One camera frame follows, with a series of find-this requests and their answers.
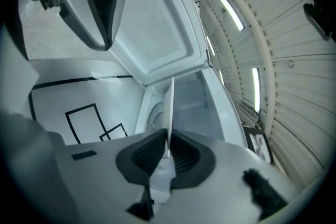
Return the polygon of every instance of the light fixture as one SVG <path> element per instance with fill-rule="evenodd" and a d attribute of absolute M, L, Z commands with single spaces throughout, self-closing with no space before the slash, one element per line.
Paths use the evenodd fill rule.
<path fill-rule="evenodd" d="M 222 84 L 224 85 L 224 80 L 223 80 L 223 75 L 222 75 L 222 71 L 221 70 L 219 71 L 219 75 L 221 76 L 221 81 L 222 81 Z"/>
<path fill-rule="evenodd" d="M 208 37 L 208 36 L 206 36 L 206 41 L 208 41 L 208 44 L 209 44 L 209 46 L 210 46 L 210 49 L 211 49 L 211 51 L 212 51 L 212 54 L 215 56 L 215 51 L 214 51 L 214 48 L 212 47 L 212 44 L 211 44 L 211 42 L 210 42 L 210 39 L 209 39 L 209 37 Z"/>
<path fill-rule="evenodd" d="M 243 25 L 242 21 L 239 19 L 236 11 L 233 9 L 231 4 L 229 3 L 228 0 L 220 0 L 220 2 L 224 5 L 224 7 L 227 9 L 227 11 L 230 13 L 232 19 L 235 21 L 238 30 L 242 31 L 245 29 L 245 26 Z"/>
<path fill-rule="evenodd" d="M 254 110 L 260 112 L 260 79 L 259 69 L 252 68 L 253 82 L 254 82 Z"/>

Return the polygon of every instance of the fluorescent light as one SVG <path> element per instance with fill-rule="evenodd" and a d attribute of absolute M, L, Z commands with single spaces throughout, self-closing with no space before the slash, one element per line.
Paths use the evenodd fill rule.
<path fill-rule="evenodd" d="M 221 76 L 221 81 L 222 81 L 222 84 L 224 85 L 224 80 L 223 80 L 223 75 L 222 75 L 222 71 L 221 70 L 219 71 L 219 75 Z"/>
<path fill-rule="evenodd" d="M 228 2 L 228 0 L 220 0 L 221 3 L 224 5 L 224 7 L 227 9 L 227 11 L 230 13 L 232 19 L 235 21 L 238 30 L 242 31 L 244 30 L 245 26 L 243 25 L 242 21 L 239 19 L 236 11 L 232 8 L 231 4 Z"/>
<path fill-rule="evenodd" d="M 212 44 L 211 44 L 211 42 L 210 42 L 210 39 L 209 39 L 209 37 L 208 37 L 208 36 L 206 36 L 206 40 L 208 41 L 208 44 L 209 44 L 209 46 L 210 46 L 210 49 L 211 49 L 211 51 L 212 51 L 212 54 L 215 56 L 215 51 L 214 51 L 214 48 L 212 47 Z"/>
<path fill-rule="evenodd" d="M 252 68 L 253 82 L 254 82 L 254 109 L 256 112 L 260 112 L 260 79 L 259 69 Z"/>

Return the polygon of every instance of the gray floor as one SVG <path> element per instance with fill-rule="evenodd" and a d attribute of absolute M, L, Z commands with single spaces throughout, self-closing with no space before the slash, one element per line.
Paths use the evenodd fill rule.
<path fill-rule="evenodd" d="M 117 61 L 109 51 L 87 47 L 57 15 L 59 8 L 44 10 L 40 2 L 19 0 L 19 13 L 30 60 L 77 58 Z"/>

